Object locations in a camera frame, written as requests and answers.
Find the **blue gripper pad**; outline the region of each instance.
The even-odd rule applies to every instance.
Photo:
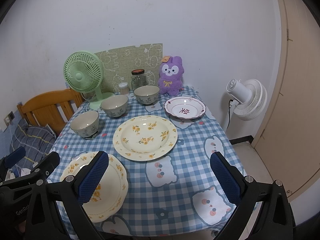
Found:
[[[78,188],[78,202],[80,204],[90,201],[97,185],[105,173],[109,165],[109,156],[103,152],[95,165],[88,172],[87,176],[82,180]]]
[[[10,153],[7,157],[4,158],[4,166],[7,169],[13,167],[18,161],[20,161],[24,156],[26,156],[26,150],[24,147],[20,146],[14,152]]]
[[[213,153],[210,157],[210,167],[220,183],[224,193],[226,194],[229,202],[239,205],[241,201],[240,186],[215,153]]]

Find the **plate rim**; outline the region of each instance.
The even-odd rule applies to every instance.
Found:
[[[97,153],[98,153],[98,151],[83,153],[83,154],[80,154],[76,159],[72,160],[72,161],[65,167],[65,169],[63,170],[63,172],[62,172],[62,174],[61,174],[61,176],[60,176],[60,181],[61,181],[61,178],[63,177],[63,174],[68,171],[68,167],[69,167],[72,163],[75,163],[81,156],[86,156],[86,155],[90,155],[90,154],[97,154]],[[122,205],[123,205],[123,203],[124,203],[124,200],[125,200],[125,198],[126,198],[126,196],[127,196],[127,194],[128,194],[129,182],[128,182],[128,178],[127,178],[127,171],[126,171],[124,165],[123,165],[123,164],[119,161],[119,159],[116,158],[114,155],[108,154],[108,157],[109,157],[109,161],[110,161],[110,157],[112,157],[112,158],[114,158],[115,160],[117,160],[118,163],[122,166],[123,174],[124,174],[123,183],[126,185],[126,187],[125,187],[124,190],[121,190],[121,193],[123,193],[123,194],[121,194],[121,197],[123,197],[123,198],[121,199],[118,207],[116,207],[114,210],[112,210],[112,211],[110,211],[110,212],[108,212],[108,210],[106,210],[106,211],[104,211],[104,212],[102,212],[102,213],[100,213],[100,214],[95,214],[95,215],[93,215],[93,214],[87,214],[88,217],[89,217],[89,216],[97,216],[97,219],[90,218],[90,220],[91,220],[92,223],[100,223],[100,222],[108,219],[109,217],[111,217],[111,216],[114,215],[115,213],[117,213],[117,212],[120,210],[120,208],[122,207]]]
[[[167,149],[168,149],[168,150],[165,150],[165,151],[163,152],[163,154],[161,154],[160,156],[157,156],[157,157],[154,156],[153,158],[149,158],[149,159],[147,159],[147,160],[146,160],[146,159],[132,158],[132,157],[131,157],[132,155],[128,156],[128,155],[126,155],[126,154],[124,154],[124,153],[121,153],[121,151],[120,151],[120,146],[121,146],[121,144],[116,144],[116,141],[119,141],[119,140],[116,139],[117,135],[119,136],[119,135],[121,135],[121,133],[122,133],[122,131],[121,131],[122,129],[119,131],[119,128],[123,128],[123,126],[125,126],[125,125],[126,125],[129,121],[131,121],[131,120],[134,120],[134,119],[136,119],[136,118],[142,118],[142,117],[154,117],[154,118],[165,119],[164,122],[170,123],[170,124],[172,125],[172,128],[169,128],[168,125],[166,125],[166,127],[167,127],[168,129],[172,129],[173,132],[174,132],[174,134],[175,134],[175,137],[174,137],[173,135],[171,136],[172,133],[169,134],[168,141],[169,141],[170,138],[172,139],[172,140],[170,140],[170,143],[172,143],[172,146],[169,146],[169,145],[168,145],[168,146],[167,146]],[[122,157],[124,157],[124,158],[126,158],[126,159],[128,159],[128,160],[131,160],[131,161],[147,162],[147,161],[152,161],[152,160],[158,159],[158,158],[166,155],[168,152],[170,152],[170,151],[173,149],[173,147],[174,147],[175,144],[177,143],[177,140],[178,140],[178,131],[177,131],[177,128],[176,128],[176,126],[175,126],[170,120],[168,120],[168,119],[166,119],[166,118],[164,118],[164,117],[162,117],[162,116],[159,116],[159,115],[151,115],[151,114],[148,114],[148,115],[135,116],[135,117],[130,118],[130,119],[128,119],[127,121],[123,122],[121,125],[119,125],[119,126],[116,128],[115,133],[113,134],[112,144],[113,144],[113,147],[115,148],[115,150],[117,151],[117,153],[119,153]]]
[[[186,98],[192,98],[193,100],[195,100],[196,102],[198,102],[198,103],[200,103],[200,104],[202,105],[202,107],[204,108],[204,111],[203,111],[203,113],[201,113],[200,115],[197,115],[197,116],[194,116],[194,117],[188,117],[188,118],[186,118],[186,117],[179,117],[179,116],[177,116],[177,115],[169,112],[169,110],[167,109],[169,100],[172,100],[172,99],[174,99],[174,98],[184,98],[184,99],[186,99]],[[203,102],[201,102],[199,99],[193,98],[193,97],[183,97],[183,96],[181,96],[181,97],[169,98],[169,99],[164,103],[164,109],[165,109],[165,111],[166,111],[168,114],[170,114],[170,115],[172,115],[172,116],[174,116],[174,117],[176,117],[176,118],[185,119],[185,120],[191,120],[191,119],[195,119],[195,118],[201,117],[201,116],[203,116],[203,115],[205,114],[205,112],[207,111],[206,105],[205,105]]]

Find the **orange tag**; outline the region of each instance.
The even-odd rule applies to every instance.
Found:
[[[162,58],[162,62],[168,62],[169,58],[170,58],[170,56],[164,56]]]

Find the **green desk fan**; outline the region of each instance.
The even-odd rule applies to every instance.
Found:
[[[88,51],[78,51],[68,57],[63,66],[63,75],[73,90],[80,93],[96,92],[96,96],[89,104],[93,110],[99,109],[104,99],[114,95],[114,93],[101,92],[102,62],[96,55]]]

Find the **dining table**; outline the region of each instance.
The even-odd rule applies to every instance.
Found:
[[[190,86],[183,86],[178,96],[202,101]],[[228,201],[212,172],[210,156],[219,151],[244,176],[246,173],[209,108],[206,107],[205,113],[196,119],[179,119],[164,109],[164,103],[173,98],[168,94],[159,95],[151,105],[139,103],[133,93],[128,97],[127,110],[121,117],[109,117],[98,110],[99,133],[94,139],[84,139],[71,130],[72,120],[90,110],[89,102],[85,101],[78,108],[51,149],[59,154],[60,164],[48,182],[60,181],[64,169],[77,156],[104,151],[124,166],[128,193],[118,212],[103,222],[94,223],[97,230],[128,236],[167,236],[202,229],[220,231],[236,206]],[[141,115],[163,117],[177,129],[178,139],[173,149],[156,160],[132,161],[114,148],[116,129],[123,122]],[[58,202],[58,208],[69,234],[75,235],[62,203]]]

